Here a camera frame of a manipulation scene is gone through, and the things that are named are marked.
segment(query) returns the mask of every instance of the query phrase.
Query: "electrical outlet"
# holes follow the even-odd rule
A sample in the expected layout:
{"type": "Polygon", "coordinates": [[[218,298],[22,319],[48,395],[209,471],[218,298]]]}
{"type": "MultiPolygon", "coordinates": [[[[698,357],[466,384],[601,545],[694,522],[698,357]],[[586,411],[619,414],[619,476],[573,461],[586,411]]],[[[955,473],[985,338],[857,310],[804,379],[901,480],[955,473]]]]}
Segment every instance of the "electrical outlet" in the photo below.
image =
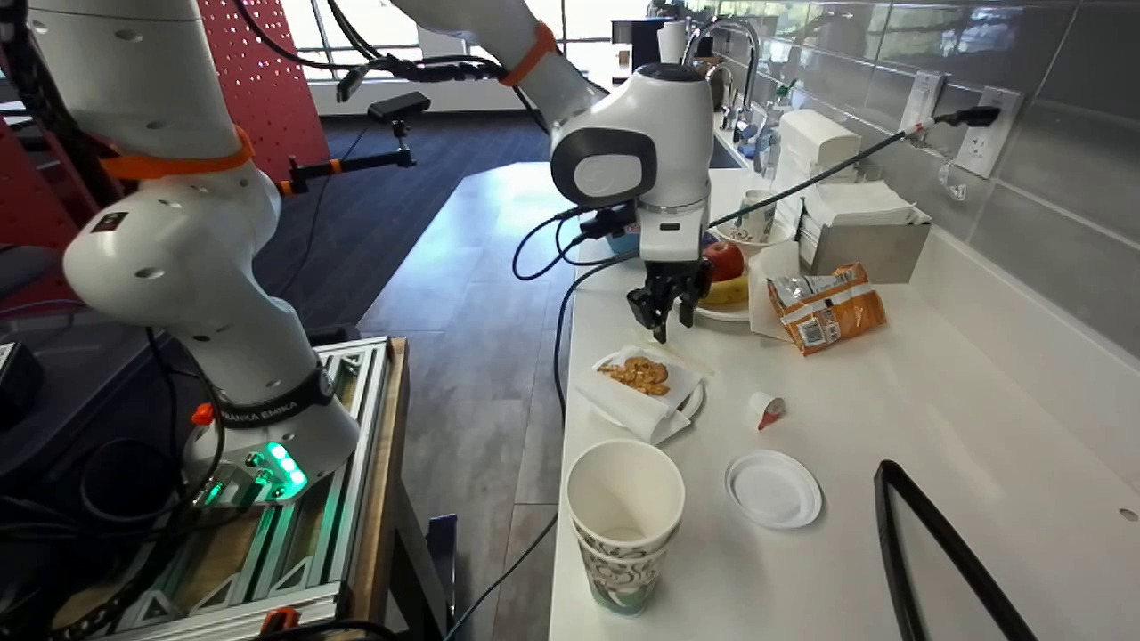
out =
{"type": "Polygon", "coordinates": [[[979,179],[991,179],[997,168],[997,157],[1011,136],[1011,122],[1019,118],[1023,94],[987,86],[985,95],[978,99],[978,107],[1003,107],[1003,114],[991,129],[966,132],[955,163],[979,175],[979,179]]]}
{"type": "Polygon", "coordinates": [[[920,126],[930,126],[945,86],[949,86],[949,76],[920,70],[911,82],[911,95],[907,99],[898,132],[911,132],[920,126]]]}

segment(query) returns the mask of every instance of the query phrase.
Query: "machine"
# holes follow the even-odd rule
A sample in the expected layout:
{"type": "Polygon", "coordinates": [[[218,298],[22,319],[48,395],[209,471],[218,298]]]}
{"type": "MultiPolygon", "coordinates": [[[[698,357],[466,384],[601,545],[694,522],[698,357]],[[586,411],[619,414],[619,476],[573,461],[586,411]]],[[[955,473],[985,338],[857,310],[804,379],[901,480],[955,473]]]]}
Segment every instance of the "machine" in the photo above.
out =
{"type": "MultiPolygon", "coordinates": [[[[525,89],[553,129],[559,193],[599,209],[635,202],[648,266],[646,289],[632,294],[637,322],[662,338],[674,298],[690,322],[711,289],[698,263],[714,152],[701,76],[661,66],[601,95],[525,0],[396,5],[502,62],[502,82],[525,89]]],[[[277,503],[296,499],[339,471],[358,423],[332,398],[296,310],[252,282],[250,263],[276,237],[283,199],[225,111],[196,0],[90,0],[81,12],[14,0],[9,14],[0,35],[40,50],[74,129],[113,151],[107,175],[135,182],[68,245],[72,289],[92,310],[190,348],[215,387],[190,456],[196,471],[220,449],[220,466],[252,473],[277,503]]]]}

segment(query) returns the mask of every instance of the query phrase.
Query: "counter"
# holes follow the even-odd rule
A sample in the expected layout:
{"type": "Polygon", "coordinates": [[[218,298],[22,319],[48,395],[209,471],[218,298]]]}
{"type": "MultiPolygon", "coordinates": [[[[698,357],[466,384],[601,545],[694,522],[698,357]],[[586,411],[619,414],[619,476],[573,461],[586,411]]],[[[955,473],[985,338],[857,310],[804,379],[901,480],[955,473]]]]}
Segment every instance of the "counter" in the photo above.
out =
{"type": "MultiPolygon", "coordinates": [[[[757,182],[747,170],[714,170],[714,216],[736,209],[757,182]]],[[[928,294],[966,271],[955,259],[978,256],[935,231],[917,282],[879,289],[888,328],[810,360],[790,344],[669,328],[665,353],[711,379],[711,404],[698,428],[665,446],[686,471],[687,511],[662,590],[637,615],[594,606],[565,493],[548,638],[898,638],[872,524],[879,461],[898,461],[920,480],[1041,638],[1133,638],[1137,487],[1081,437],[1083,423],[1067,421],[1054,398],[1011,379],[1011,368],[994,362],[997,348],[945,313],[955,307],[937,298],[945,294],[928,294]],[[790,411],[763,434],[741,418],[759,387],[790,411]],[[826,511],[814,529],[779,536],[736,517],[725,466],[751,449],[779,449],[816,473],[826,511]]],[[[625,303],[637,282],[637,266],[614,266],[573,297],[565,484],[588,446],[626,437],[573,384],[599,357],[651,345],[625,303]]],[[[997,328],[1007,325],[997,303],[991,313],[997,328]]]]}

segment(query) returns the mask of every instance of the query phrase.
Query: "orange package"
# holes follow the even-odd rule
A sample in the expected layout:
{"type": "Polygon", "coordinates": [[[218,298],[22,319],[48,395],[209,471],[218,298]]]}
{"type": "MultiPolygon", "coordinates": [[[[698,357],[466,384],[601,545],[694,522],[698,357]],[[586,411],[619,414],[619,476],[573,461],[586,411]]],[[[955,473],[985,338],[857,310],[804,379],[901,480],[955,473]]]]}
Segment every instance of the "orange package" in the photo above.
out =
{"type": "Polygon", "coordinates": [[[846,263],[833,276],[771,279],[771,298],[803,357],[888,325],[885,298],[869,289],[864,263],[846,263]]]}

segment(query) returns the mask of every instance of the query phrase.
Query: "plastic lid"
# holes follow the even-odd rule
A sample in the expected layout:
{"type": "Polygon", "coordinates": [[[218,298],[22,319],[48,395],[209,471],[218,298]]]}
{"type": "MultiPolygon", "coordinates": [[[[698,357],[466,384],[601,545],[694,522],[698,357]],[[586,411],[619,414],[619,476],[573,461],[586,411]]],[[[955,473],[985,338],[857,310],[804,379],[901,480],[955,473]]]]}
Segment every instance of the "plastic lid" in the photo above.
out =
{"type": "Polygon", "coordinates": [[[816,476],[790,456],[759,449],[725,473],[736,511],[759,529],[790,531],[825,512],[816,476]]]}

